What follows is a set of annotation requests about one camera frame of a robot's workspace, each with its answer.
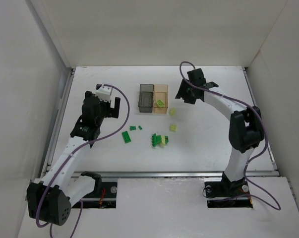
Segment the lime lego hollow brick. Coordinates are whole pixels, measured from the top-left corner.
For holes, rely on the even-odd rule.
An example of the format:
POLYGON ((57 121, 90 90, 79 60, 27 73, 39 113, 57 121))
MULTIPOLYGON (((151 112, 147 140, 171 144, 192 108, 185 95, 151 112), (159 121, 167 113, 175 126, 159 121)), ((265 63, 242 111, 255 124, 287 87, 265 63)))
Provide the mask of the lime lego hollow brick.
POLYGON ((162 100, 157 100, 155 103, 156 103, 157 107, 159 107, 159 108, 165 107, 165 103, 162 100))

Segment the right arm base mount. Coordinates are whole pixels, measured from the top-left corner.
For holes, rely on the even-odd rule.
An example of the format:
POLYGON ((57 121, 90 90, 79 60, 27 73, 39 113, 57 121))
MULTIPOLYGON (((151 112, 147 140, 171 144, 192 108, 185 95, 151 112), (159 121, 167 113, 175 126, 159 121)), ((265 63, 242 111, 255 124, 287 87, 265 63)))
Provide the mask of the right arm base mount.
POLYGON ((224 181, 205 181, 203 196, 208 208, 253 208, 246 181, 233 185, 224 181))

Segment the lime lego square brick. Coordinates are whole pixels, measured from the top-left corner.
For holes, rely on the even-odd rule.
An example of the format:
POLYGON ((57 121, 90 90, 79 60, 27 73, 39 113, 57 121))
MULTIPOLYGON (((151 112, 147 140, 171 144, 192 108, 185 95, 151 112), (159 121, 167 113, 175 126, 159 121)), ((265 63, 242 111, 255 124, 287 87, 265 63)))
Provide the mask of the lime lego square brick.
POLYGON ((171 124, 170 125, 170 131, 171 132, 176 132, 177 131, 177 125, 176 124, 171 124))

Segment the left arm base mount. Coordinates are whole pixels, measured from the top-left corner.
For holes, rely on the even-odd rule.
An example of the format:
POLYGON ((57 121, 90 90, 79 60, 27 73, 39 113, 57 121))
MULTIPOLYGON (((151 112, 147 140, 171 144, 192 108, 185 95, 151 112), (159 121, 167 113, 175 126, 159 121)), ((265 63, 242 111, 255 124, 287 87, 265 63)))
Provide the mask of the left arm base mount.
POLYGON ((80 179, 92 179, 93 186, 89 193, 80 198, 84 209, 108 209, 116 208, 118 182, 112 179, 104 179, 95 172, 83 172, 80 179))

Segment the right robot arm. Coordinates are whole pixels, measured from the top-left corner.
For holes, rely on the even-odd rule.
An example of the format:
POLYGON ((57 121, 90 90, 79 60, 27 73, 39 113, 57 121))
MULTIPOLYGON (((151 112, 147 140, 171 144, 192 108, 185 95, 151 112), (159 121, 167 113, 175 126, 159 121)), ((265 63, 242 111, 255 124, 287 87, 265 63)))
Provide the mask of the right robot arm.
POLYGON ((232 151, 223 177, 230 183, 244 180, 244 168, 254 149, 264 139, 260 109, 225 95, 218 84, 206 81, 200 68, 187 72, 187 75, 188 79, 181 81, 175 98, 193 105, 201 100, 228 119, 232 151))

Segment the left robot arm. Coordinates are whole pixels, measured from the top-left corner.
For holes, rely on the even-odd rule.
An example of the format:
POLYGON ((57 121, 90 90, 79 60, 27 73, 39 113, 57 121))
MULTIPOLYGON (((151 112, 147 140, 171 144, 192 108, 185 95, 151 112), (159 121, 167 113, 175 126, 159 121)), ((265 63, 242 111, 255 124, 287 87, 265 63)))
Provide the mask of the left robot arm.
POLYGON ((68 219, 71 208, 85 195, 100 188, 100 175, 83 172, 70 183, 72 174, 83 160, 87 151, 100 135, 105 118, 118 118, 120 98, 115 98, 111 107, 113 89, 100 86, 95 93, 85 92, 82 114, 70 133, 63 153, 39 181, 31 182, 26 191, 30 218, 62 226, 68 219))

